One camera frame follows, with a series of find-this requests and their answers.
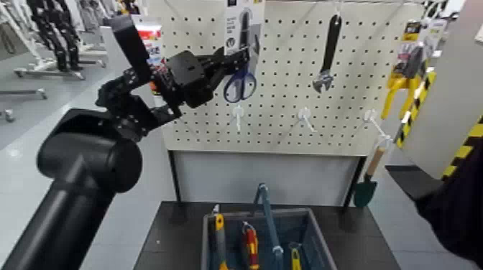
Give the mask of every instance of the wooden handle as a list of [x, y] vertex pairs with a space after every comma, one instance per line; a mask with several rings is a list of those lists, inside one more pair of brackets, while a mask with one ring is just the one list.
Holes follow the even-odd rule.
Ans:
[[377, 168], [377, 165], [379, 164], [379, 161], [382, 158], [382, 155], [386, 151], [385, 147], [377, 147], [376, 152], [374, 153], [374, 156], [372, 157], [371, 163], [369, 164], [369, 167], [367, 168], [366, 174], [369, 176], [372, 176], [374, 174], [374, 171]]

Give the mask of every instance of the gray bin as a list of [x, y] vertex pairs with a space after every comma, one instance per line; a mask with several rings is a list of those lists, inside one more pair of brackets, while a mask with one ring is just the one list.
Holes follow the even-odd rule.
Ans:
[[[284, 250], [284, 269], [291, 269], [290, 242], [301, 243], [299, 250], [303, 270], [337, 270], [327, 244], [310, 208], [273, 210], [275, 227], [280, 245]], [[259, 241], [259, 264], [261, 270], [275, 269], [267, 220], [263, 212], [223, 213], [226, 235], [226, 258], [229, 269], [245, 270], [244, 238], [242, 221], [247, 221], [257, 230]], [[216, 247], [215, 218], [205, 215], [203, 219], [202, 270], [219, 270]]]

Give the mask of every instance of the hazard stripe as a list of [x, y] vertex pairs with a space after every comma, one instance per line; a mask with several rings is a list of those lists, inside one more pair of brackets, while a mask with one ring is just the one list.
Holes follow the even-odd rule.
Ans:
[[400, 127], [396, 138], [397, 147], [402, 148], [404, 146], [404, 140], [409, 136], [409, 133], [411, 131], [411, 126], [414, 124], [415, 120], [417, 119], [420, 107], [424, 104], [424, 101], [428, 96], [428, 91], [433, 85], [435, 79], [436, 79], [436, 73], [434, 71], [429, 72], [428, 75], [426, 76], [424, 87], [421, 90], [421, 93], [419, 94], [418, 98], [414, 100], [413, 104], [409, 108], [410, 117], [408, 121], [406, 123], [401, 124], [402, 126]]
[[444, 170], [442, 180], [446, 181], [450, 178], [458, 168], [465, 163], [466, 158], [471, 154], [474, 146], [483, 139], [483, 116], [481, 116], [476, 125], [474, 125], [465, 139], [463, 145], [456, 151], [450, 165]]

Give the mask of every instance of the robotic arm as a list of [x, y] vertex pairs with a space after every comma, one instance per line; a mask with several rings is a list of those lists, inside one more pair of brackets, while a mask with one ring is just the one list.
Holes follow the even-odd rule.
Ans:
[[[213, 98], [225, 75], [249, 61], [248, 50], [224, 56], [181, 52], [167, 71], [150, 67], [148, 54], [129, 15], [111, 20], [132, 68], [104, 84], [96, 105], [105, 112], [71, 109], [46, 138], [37, 166], [52, 184], [3, 270], [79, 269], [111, 201], [137, 183], [143, 136]], [[150, 83], [166, 105], [148, 108], [131, 91]]]

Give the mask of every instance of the white panel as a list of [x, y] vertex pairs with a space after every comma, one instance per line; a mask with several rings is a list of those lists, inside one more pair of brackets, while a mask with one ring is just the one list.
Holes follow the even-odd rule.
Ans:
[[436, 81], [405, 139], [405, 154], [435, 179], [482, 115], [483, 47], [474, 40], [483, 24], [482, 10], [483, 1], [467, 0], [451, 25]]
[[253, 202], [259, 183], [270, 202], [294, 205], [342, 205], [356, 157], [290, 154], [176, 152], [183, 200]]
[[[151, 1], [149, 13], [162, 20], [167, 56], [182, 50], [211, 54], [223, 46], [222, 1]], [[311, 81], [322, 65], [328, 21], [334, 3], [268, 1], [256, 71], [258, 89], [246, 101], [241, 132], [231, 115], [234, 104], [222, 96], [163, 127], [168, 149], [367, 155], [377, 132], [364, 124], [367, 109], [381, 110], [385, 84], [407, 20], [418, 4], [346, 2], [332, 74], [333, 87], [318, 94]], [[312, 111], [311, 132], [298, 121]]]

